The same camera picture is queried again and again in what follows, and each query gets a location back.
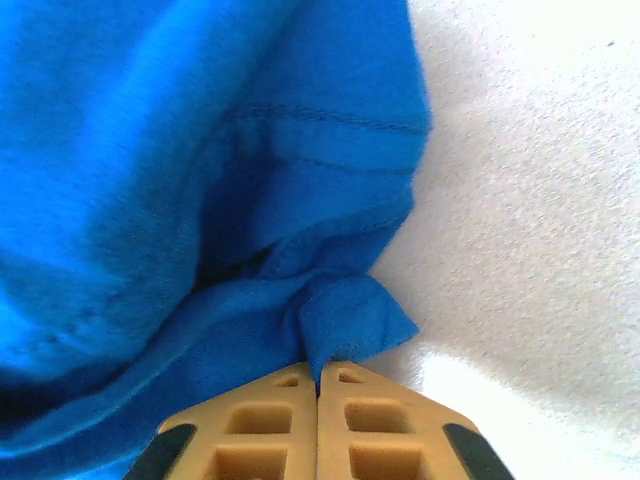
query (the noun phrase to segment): tan plastic object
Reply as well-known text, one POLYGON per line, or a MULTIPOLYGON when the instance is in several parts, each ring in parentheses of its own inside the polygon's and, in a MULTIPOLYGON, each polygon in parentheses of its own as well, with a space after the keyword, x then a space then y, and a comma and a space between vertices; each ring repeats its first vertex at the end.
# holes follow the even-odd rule
POLYGON ((197 427, 166 480, 467 480, 443 426, 459 413, 350 362, 307 364, 174 415, 197 427))
POLYGON ((167 480, 312 480, 316 388, 306 364, 248 383, 167 419, 197 427, 167 480))
POLYGON ((443 426, 469 419, 350 362, 322 373, 318 480, 468 479, 443 426))

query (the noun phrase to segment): stitching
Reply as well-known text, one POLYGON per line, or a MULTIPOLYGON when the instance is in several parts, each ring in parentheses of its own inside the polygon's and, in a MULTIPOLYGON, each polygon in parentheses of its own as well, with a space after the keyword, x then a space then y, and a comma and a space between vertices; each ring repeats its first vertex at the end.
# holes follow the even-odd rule
POLYGON ((373 130, 395 131, 413 135, 424 135, 428 132, 425 127, 415 127, 380 120, 368 120, 352 115, 345 115, 328 110, 308 107, 287 107, 285 105, 253 105, 232 110, 225 115, 227 121, 250 119, 255 117, 294 117, 310 121, 332 121, 343 125, 371 128, 373 130))

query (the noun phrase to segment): black rubber edge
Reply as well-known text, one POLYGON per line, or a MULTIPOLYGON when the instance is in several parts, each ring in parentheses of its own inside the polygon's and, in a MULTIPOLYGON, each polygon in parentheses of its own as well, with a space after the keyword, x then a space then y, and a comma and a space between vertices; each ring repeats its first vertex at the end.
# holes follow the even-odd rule
POLYGON ((164 480, 194 433, 196 427, 185 423, 156 435, 123 480, 164 480))
POLYGON ((515 480, 489 442, 479 433, 455 423, 445 425, 444 433, 470 480, 515 480))

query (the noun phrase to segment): white surface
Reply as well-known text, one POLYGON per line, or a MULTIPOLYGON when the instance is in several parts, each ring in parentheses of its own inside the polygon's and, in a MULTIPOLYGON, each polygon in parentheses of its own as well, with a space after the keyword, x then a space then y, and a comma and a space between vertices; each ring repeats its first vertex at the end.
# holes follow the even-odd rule
POLYGON ((640 479, 640 4, 411 8, 435 130, 374 273, 422 333, 369 365, 518 480, 640 479))

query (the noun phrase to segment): blue fabric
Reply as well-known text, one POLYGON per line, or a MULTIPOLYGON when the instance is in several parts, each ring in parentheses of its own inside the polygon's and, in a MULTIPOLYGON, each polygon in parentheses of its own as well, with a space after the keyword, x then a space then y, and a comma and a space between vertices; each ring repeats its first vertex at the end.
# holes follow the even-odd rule
POLYGON ((404 1, 0 0, 0 478, 416 333, 367 275, 430 128, 404 1))

